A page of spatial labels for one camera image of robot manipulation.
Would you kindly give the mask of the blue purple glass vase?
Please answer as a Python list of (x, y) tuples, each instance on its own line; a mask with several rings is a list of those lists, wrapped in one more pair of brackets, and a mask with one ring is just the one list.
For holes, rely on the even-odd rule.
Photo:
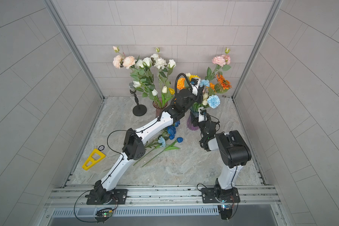
[(190, 129), (191, 131), (197, 131), (197, 130), (199, 130), (198, 124), (194, 124), (194, 113), (195, 113), (195, 111), (190, 110), (190, 115), (189, 115), (189, 118), (188, 118), (188, 120), (187, 120), (187, 127), (188, 127), (188, 129)]

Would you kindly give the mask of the yellow sunflower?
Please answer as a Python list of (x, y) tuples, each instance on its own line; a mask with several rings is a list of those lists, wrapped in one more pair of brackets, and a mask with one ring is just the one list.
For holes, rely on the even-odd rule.
[(200, 77), (198, 75), (192, 75), (191, 73), (186, 73), (185, 85), (188, 85), (187, 80), (189, 80), (189, 82), (192, 85), (197, 85), (200, 80)]

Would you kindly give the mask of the pink glass vase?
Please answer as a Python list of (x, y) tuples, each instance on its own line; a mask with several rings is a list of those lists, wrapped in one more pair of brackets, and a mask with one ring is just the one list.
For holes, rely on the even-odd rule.
[(164, 111), (164, 109), (167, 107), (168, 103), (166, 103), (163, 107), (159, 107), (158, 104), (153, 101), (153, 107), (156, 109), (155, 110), (155, 116), (159, 117), (161, 113)]

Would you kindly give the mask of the light blue carnation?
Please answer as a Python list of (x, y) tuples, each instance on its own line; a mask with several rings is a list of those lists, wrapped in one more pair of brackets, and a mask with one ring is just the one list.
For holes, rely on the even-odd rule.
[(158, 149), (160, 147), (166, 146), (166, 141), (168, 140), (168, 137), (159, 136), (158, 139), (154, 139), (151, 142), (147, 142), (145, 144), (145, 149)]

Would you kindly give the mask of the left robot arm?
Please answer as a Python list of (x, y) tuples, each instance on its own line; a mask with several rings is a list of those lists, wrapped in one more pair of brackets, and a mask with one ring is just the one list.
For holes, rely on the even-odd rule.
[(122, 153), (120, 153), (110, 171), (101, 180), (98, 180), (93, 189), (85, 195), (87, 198), (86, 204), (95, 205), (111, 202), (120, 178), (136, 160), (145, 155), (146, 142), (164, 128), (181, 120), (194, 103), (202, 102), (202, 93), (207, 84), (198, 77), (189, 79), (184, 73), (177, 76), (175, 83), (178, 83), (180, 78), (185, 79), (189, 88), (175, 89), (175, 97), (156, 119), (138, 129), (126, 130)]

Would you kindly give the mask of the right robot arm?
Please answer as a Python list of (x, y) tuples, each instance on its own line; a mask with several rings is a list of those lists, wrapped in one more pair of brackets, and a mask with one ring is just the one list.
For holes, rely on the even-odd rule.
[(201, 130), (200, 147), (206, 151), (219, 151), (223, 169), (214, 186), (215, 198), (219, 202), (234, 201), (238, 197), (235, 182), (243, 166), (251, 160), (251, 152), (240, 133), (230, 131), (217, 133), (219, 122), (214, 122), (206, 109), (198, 110), (198, 127)]

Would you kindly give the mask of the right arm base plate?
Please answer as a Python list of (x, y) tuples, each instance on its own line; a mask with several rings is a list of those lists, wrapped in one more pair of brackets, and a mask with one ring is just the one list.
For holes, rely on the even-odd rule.
[(221, 188), (201, 188), (203, 203), (239, 203), (241, 202), (236, 187), (223, 190)]

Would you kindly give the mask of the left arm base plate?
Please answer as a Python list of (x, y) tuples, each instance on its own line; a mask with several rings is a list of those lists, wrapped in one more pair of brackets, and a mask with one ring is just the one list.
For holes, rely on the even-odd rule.
[(128, 189), (114, 189), (104, 192), (101, 198), (98, 198), (94, 190), (91, 190), (87, 198), (87, 205), (107, 205), (107, 204), (125, 204), (128, 194)]

